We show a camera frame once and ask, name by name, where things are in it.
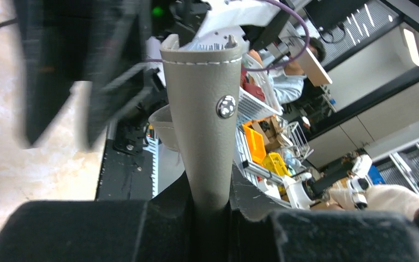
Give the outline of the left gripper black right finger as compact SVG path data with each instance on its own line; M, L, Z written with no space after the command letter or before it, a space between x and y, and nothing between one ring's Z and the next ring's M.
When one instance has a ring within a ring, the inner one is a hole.
M419 230L392 212L288 209L232 168L231 261L419 261Z

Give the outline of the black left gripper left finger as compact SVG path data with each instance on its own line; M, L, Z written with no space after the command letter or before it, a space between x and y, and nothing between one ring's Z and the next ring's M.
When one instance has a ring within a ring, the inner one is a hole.
M188 261L182 175L152 200L30 201L0 232L0 261Z

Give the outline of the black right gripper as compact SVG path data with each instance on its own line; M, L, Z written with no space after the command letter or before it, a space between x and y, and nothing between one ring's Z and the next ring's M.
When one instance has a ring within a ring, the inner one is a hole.
M91 87L81 143L93 147L112 120L142 123L163 90L147 41L166 32L165 1L13 1L24 69L22 137L35 146L70 96Z

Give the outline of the grey card holder wallet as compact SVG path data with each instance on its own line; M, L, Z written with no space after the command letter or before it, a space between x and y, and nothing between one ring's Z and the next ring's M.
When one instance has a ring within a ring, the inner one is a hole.
M160 47L168 105L149 121L183 160L196 209L222 210L229 198L243 47L183 51L172 34Z

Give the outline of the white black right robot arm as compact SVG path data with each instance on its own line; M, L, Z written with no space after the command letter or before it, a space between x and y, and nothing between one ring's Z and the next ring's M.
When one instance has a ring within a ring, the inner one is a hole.
M273 39L285 18L277 1L13 1L25 65L22 135L35 145L77 81L91 82L83 141L92 147L107 124L139 127L167 102L151 69L147 41L179 36L180 45L230 27L253 46Z

